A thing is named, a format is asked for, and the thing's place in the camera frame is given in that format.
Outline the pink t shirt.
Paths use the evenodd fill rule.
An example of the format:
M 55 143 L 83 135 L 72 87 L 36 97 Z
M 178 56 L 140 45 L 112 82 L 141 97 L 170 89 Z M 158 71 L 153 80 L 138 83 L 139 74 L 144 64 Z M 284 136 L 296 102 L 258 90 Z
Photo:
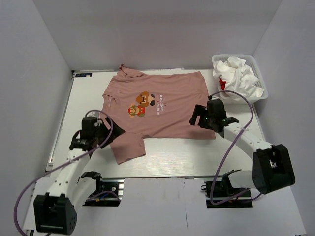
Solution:
M 116 162 L 145 155 L 145 138 L 215 139 L 214 131 L 189 123 L 208 95 L 199 71 L 150 75 L 121 65 L 103 94 L 102 109 L 125 131 L 110 145 Z

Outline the white t shirt red print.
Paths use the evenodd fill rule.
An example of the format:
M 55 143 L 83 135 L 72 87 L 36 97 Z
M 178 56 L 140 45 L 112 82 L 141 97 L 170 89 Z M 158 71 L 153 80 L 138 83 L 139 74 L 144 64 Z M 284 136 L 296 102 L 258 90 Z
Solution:
M 241 88 L 241 87 L 227 87 L 221 84 L 221 80 L 218 79 L 218 89 L 222 91 L 219 94 L 219 97 L 226 103 L 243 103 L 245 104 L 245 100 L 239 96 L 239 94 L 247 99 L 247 101 L 251 104 L 264 100 L 268 97 L 268 91 L 263 86 L 263 84 L 258 80 L 258 82 L 251 87 Z

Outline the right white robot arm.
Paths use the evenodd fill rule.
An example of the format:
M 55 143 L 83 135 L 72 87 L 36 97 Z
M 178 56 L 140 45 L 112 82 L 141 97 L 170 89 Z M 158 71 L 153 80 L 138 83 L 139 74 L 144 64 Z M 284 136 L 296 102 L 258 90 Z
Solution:
M 295 184 L 288 149 L 259 139 L 236 118 L 228 117 L 221 100 L 209 100 L 206 106 L 196 105 L 189 122 L 214 131 L 252 159 L 252 170 L 232 170 L 222 176 L 220 184 L 226 195 L 234 196 L 251 188 L 266 195 Z

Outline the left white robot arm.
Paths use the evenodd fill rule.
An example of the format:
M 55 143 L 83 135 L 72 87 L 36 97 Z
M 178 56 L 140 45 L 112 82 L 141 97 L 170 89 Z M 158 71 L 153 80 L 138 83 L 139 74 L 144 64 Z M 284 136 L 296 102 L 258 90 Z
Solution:
M 34 202 L 36 230 L 40 233 L 70 235 L 77 224 L 77 210 L 89 196 L 103 193 L 101 174 L 84 172 L 97 148 L 111 144 L 125 131 L 111 118 L 104 121 L 97 117 L 84 117 L 81 129 L 72 137 L 66 165 L 44 195 L 37 195 Z

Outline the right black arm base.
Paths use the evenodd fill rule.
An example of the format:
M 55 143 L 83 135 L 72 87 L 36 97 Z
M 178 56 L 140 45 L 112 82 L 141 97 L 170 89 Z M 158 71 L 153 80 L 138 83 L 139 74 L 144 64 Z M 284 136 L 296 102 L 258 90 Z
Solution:
M 250 191 L 247 191 L 243 195 L 237 198 L 233 198 L 227 202 L 224 202 L 220 205 L 213 205 L 210 202 L 210 190 L 211 190 L 212 181 L 204 182 L 201 185 L 200 190 L 205 193 L 206 198 L 206 207 L 207 209 L 237 209 L 237 208 L 253 208 L 253 204 L 251 202 L 252 195 Z M 213 193 L 213 201 L 218 202 L 228 198 L 229 195 L 221 186 L 221 182 L 218 181 L 215 183 L 214 193 Z

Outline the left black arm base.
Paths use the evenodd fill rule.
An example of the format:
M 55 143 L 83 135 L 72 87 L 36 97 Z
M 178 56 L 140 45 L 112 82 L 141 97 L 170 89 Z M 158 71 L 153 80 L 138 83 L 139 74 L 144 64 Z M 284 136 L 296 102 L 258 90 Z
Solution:
M 102 179 L 100 187 L 85 201 L 85 207 L 118 207 L 123 196 L 124 179 Z

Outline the white t shirt in basket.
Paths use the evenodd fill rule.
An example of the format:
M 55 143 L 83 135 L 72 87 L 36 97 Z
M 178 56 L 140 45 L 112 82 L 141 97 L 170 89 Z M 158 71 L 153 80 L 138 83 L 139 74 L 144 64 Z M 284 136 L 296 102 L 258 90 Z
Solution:
M 258 82 L 253 69 L 246 64 L 246 60 L 237 56 L 230 56 L 226 61 L 216 61 L 213 76 L 221 80 L 225 89 L 230 86 L 247 88 Z

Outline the white plastic basket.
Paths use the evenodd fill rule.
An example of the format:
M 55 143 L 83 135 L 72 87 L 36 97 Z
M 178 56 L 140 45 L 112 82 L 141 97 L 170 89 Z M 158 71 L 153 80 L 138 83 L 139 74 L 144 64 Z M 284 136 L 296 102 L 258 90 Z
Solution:
M 244 96 L 251 104 L 268 97 L 258 65 L 251 55 L 212 56 L 213 78 L 218 86 L 219 97 L 228 104 L 245 104 Z

